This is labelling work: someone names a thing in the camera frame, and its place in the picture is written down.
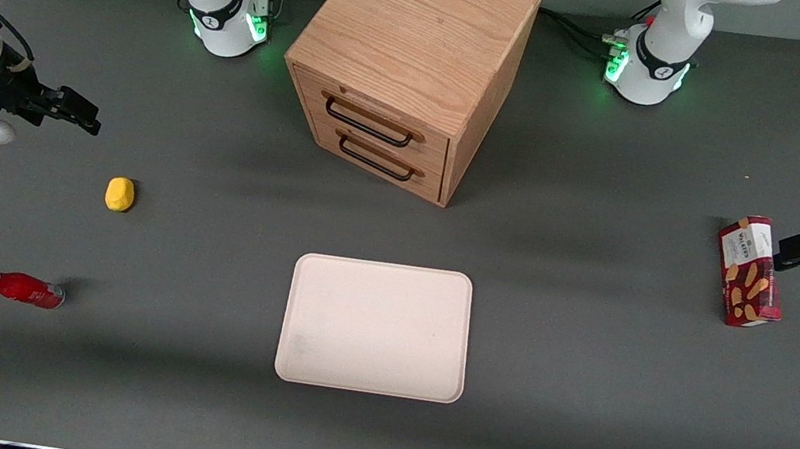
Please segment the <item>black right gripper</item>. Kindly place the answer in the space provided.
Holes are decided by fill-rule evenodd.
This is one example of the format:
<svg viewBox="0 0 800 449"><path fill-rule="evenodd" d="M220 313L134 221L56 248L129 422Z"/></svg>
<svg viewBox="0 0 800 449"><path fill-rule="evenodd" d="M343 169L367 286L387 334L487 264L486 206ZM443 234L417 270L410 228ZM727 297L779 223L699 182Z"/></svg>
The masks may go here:
<svg viewBox="0 0 800 449"><path fill-rule="evenodd" d="M16 55L0 57L0 110L34 126L41 126L46 115L67 120L92 136L99 134L102 128L97 119L100 109L94 103L69 86L62 85L54 90L43 85L31 65L14 70L19 62Z"/></svg>

